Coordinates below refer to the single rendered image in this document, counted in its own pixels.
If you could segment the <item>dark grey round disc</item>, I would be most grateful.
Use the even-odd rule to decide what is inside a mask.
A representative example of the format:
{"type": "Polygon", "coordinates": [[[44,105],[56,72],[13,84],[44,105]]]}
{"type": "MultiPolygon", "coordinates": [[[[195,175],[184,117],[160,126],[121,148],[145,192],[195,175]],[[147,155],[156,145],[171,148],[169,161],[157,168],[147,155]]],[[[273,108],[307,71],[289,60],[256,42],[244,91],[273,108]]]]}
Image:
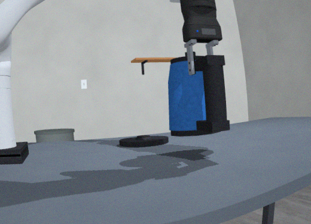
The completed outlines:
{"type": "Polygon", "coordinates": [[[132,138],[124,138],[119,140],[120,146],[123,147],[149,147],[166,144],[169,142],[167,136],[150,136],[140,135],[132,138]]]}

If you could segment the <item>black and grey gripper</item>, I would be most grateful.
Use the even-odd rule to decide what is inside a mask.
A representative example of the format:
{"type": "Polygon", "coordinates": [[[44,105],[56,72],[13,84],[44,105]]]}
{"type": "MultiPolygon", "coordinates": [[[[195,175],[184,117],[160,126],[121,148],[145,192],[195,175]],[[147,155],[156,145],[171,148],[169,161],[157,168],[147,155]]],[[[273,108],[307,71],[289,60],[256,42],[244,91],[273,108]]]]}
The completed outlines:
{"type": "Polygon", "coordinates": [[[193,45],[207,43],[207,55],[214,55],[213,46],[222,40],[221,27],[217,21],[215,0],[169,0],[181,3],[184,18],[182,27],[184,48],[187,48],[188,73],[196,74],[193,45]]]}

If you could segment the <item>blue and black kettle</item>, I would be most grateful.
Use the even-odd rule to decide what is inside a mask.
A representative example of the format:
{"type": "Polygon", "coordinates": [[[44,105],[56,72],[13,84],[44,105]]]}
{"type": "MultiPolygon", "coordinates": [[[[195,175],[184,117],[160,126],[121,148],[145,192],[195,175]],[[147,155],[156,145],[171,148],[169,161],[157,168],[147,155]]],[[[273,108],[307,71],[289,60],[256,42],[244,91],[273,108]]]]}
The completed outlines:
{"type": "Polygon", "coordinates": [[[196,74],[189,75],[187,52],[170,60],[169,130],[187,137],[230,130],[225,98],[224,55],[196,56],[196,74]],[[199,130],[199,131],[198,131],[199,130]]]}

